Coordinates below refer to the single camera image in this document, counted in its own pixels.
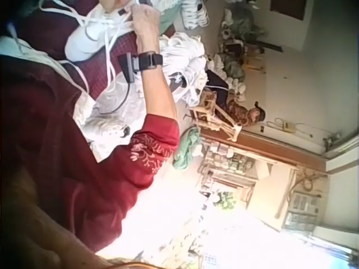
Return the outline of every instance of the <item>wooden frame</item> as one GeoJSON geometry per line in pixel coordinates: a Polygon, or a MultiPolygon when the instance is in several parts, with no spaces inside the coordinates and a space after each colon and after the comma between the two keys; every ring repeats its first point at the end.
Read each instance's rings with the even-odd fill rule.
{"type": "Polygon", "coordinates": [[[241,126],[236,125],[234,120],[215,102],[217,99],[217,93],[203,89],[200,104],[194,108],[188,107],[192,111],[192,123],[203,128],[208,128],[213,131],[222,130],[229,136],[227,140],[233,142],[237,141],[237,137],[242,129],[241,126]],[[218,111],[226,120],[232,125],[223,122],[215,116],[215,111],[218,111]]]}

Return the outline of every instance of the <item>electrical wire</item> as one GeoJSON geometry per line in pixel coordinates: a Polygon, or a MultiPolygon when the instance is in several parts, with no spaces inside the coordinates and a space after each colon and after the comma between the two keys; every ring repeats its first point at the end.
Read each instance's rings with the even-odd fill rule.
{"type": "MultiPolygon", "coordinates": [[[[282,119],[282,118],[275,118],[273,122],[267,121],[266,125],[269,128],[277,129],[277,130],[280,130],[280,131],[284,132],[283,125],[284,125],[285,122],[286,121],[284,119],[282,119]]],[[[294,124],[295,132],[303,133],[304,135],[308,135],[310,138],[313,138],[313,134],[298,129],[297,126],[299,126],[299,125],[308,126],[308,127],[312,128],[312,129],[317,129],[317,130],[326,132],[326,133],[328,133],[330,135],[333,135],[333,133],[329,132],[328,130],[325,130],[325,129],[322,129],[322,128],[317,128],[317,127],[311,126],[311,125],[306,124],[306,123],[296,123],[296,124],[294,124]]]]}
{"type": "Polygon", "coordinates": [[[113,264],[113,265],[104,267],[102,269],[118,269],[118,268],[135,267],[135,266],[142,266],[143,268],[149,268],[149,269],[165,269],[165,268],[158,267],[155,265],[149,265],[148,263],[144,263],[144,262],[118,263],[118,264],[113,264]]]}
{"type": "Polygon", "coordinates": [[[130,85],[131,84],[127,84],[127,92],[126,92],[126,96],[125,96],[125,98],[122,100],[122,102],[120,103],[120,105],[118,106],[118,107],[116,107],[114,110],[112,110],[112,111],[110,111],[110,112],[105,112],[105,113],[100,113],[99,112],[99,114],[100,115],[110,115],[110,114],[112,114],[112,113],[115,113],[116,111],[118,111],[122,106],[123,106],[123,104],[125,103],[125,101],[127,100],[127,98],[128,98],[128,93],[130,92],[130,85]]]}
{"type": "Polygon", "coordinates": [[[289,195],[287,197],[287,202],[288,204],[291,202],[291,198],[292,198],[292,193],[294,191],[294,189],[299,185],[299,184],[302,184],[302,187],[303,189],[306,191],[306,192],[311,192],[313,190],[313,187],[314,187],[314,181],[323,177],[323,175],[321,174],[314,174],[314,175],[311,175],[311,176],[305,176],[303,177],[302,179],[298,180],[297,182],[295,182],[295,184],[293,185],[293,187],[289,190],[289,195]],[[306,186],[306,182],[309,182],[310,184],[310,187],[307,187],[306,186]]]}

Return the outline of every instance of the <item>floral embroidery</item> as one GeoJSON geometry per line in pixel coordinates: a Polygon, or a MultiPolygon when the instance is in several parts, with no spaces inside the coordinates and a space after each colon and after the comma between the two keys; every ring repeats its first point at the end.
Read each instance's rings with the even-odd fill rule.
{"type": "Polygon", "coordinates": [[[173,153],[173,150],[163,147],[160,142],[148,134],[135,134],[131,138],[131,160],[141,161],[144,167],[150,168],[155,174],[173,153]]]}

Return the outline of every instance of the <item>hand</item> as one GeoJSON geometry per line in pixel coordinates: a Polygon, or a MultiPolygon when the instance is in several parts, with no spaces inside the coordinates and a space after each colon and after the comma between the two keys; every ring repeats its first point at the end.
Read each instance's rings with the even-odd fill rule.
{"type": "Polygon", "coordinates": [[[132,22],[137,35],[137,52],[159,53],[159,25],[161,13],[146,4],[131,6],[132,22]]]}
{"type": "Polygon", "coordinates": [[[129,3],[129,1],[130,0],[99,0],[103,9],[108,13],[111,13],[118,8],[124,7],[129,3]]]}

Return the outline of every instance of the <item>black strap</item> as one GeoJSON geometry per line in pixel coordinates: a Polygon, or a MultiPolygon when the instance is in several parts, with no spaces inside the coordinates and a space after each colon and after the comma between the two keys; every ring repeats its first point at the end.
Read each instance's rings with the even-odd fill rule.
{"type": "Polygon", "coordinates": [[[155,69],[157,65],[163,65],[163,57],[156,52],[145,52],[139,55],[139,70],[155,69]]]}

